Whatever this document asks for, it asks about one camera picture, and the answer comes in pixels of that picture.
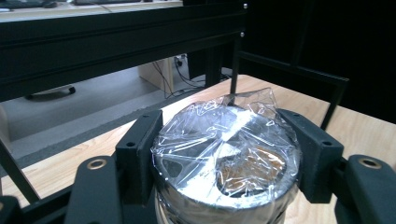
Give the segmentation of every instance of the clear plastic film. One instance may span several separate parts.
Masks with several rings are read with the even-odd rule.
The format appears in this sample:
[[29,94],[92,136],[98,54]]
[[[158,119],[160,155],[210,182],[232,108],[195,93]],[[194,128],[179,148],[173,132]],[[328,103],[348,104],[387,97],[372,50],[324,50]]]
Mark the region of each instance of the clear plastic film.
[[192,104],[152,149],[158,200],[179,223],[275,223],[297,192],[301,151],[271,89]]

